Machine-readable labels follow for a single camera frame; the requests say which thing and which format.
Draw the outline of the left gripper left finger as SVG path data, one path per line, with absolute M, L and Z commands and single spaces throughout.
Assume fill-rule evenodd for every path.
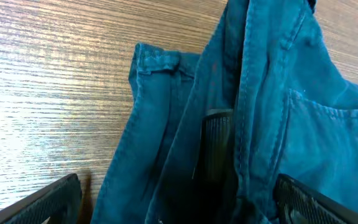
M 0 224 L 76 223 L 82 191 L 69 174 L 0 211 Z

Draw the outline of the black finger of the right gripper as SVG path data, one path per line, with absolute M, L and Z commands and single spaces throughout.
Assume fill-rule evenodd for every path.
M 223 178 L 227 144 L 232 126 L 232 109 L 212 109 L 202 120 L 197 179 L 220 183 Z

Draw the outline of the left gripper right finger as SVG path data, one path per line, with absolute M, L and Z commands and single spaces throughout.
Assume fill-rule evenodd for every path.
M 278 175 L 273 198 L 280 224 L 358 224 L 358 213 L 286 174 Z

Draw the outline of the navy blue shorts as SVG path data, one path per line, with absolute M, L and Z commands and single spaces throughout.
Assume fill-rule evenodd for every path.
M 201 54 L 137 44 L 134 106 L 93 223 L 275 223 L 279 174 L 358 213 L 358 85 L 331 61 L 315 2 L 229 1 Z M 232 109 L 220 183 L 201 125 Z

